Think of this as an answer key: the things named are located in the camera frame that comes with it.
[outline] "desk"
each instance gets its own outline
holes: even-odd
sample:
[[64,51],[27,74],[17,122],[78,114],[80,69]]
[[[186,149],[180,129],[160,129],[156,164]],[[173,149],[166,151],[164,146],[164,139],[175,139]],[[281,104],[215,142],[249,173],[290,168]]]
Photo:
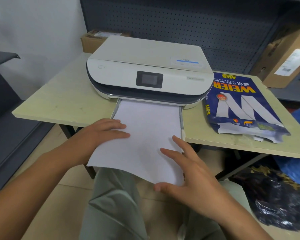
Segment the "desk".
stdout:
[[[100,97],[90,84],[86,72],[86,61],[90,55],[80,54],[76,60],[16,108],[12,112],[13,115],[18,118],[60,124],[68,138],[75,133],[72,126],[85,127],[102,118],[110,118],[116,106],[116,99],[107,100]],[[244,141],[241,135],[216,133],[206,120],[202,103],[194,108],[185,109],[183,121],[187,142],[260,153],[245,160],[236,168],[225,169],[216,176],[220,180],[268,154],[300,158],[299,123],[258,77],[245,76],[251,77],[291,136],[284,136],[283,143],[280,144],[269,141]]]

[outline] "hand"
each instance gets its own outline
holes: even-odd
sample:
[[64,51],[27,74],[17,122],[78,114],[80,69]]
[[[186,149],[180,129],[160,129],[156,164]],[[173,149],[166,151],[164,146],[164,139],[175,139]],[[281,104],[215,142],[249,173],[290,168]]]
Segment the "hand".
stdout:
[[221,223],[225,217],[229,217],[229,209],[240,207],[239,203],[220,185],[188,143],[176,136],[172,139],[184,154],[164,148],[160,151],[181,167],[185,182],[183,186],[157,183],[154,190],[166,193],[197,213]]
[[67,169],[86,164],[94,150],[101,143],[119,138],[128,138],[129,133],[115,129],[125,129],[120,120],[101,119],[92,125],[81,129],[62,145],[56,147],[47,154],[61,160]]

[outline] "printer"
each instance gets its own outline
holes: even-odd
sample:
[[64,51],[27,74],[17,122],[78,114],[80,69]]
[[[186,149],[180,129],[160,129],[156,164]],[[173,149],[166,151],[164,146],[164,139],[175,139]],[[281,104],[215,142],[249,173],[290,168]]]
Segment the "printer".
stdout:
[[106,98],[197,105],[214,74],[199,46],[110,36],[88,58],[87,73]]

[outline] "floor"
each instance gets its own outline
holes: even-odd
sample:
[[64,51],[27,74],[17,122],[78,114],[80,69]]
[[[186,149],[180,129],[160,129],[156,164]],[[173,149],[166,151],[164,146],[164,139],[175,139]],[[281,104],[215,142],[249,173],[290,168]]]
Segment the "floor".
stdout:
[[[27,169],[44,152],[50,151],[66,140],[58,125],[44,137],[11,180]],[[203,149],[200,157],[214,174],[222,170],[221,151]],[[150,239],[177,239],[182,223],[183,205],[172,198],[152,190],[152,184],[136,177],[142,198],[141,210]],[[84,210],[92,193],[93,180],[80,165],[70,169],[48,197],[32,221],[23,240],[76,240],[78,239]],[[262,227],[275,239],[300,240],[300,232],[282,230],[273,226]]]

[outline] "torn packaging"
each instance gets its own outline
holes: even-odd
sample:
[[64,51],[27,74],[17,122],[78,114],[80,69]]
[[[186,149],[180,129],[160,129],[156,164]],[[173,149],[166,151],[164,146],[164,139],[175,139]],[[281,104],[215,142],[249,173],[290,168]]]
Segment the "torn packaging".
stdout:
[[205,108],[209,123],[220,134],[248,134],[275,143],[290,135],[249,77],[215,72]]

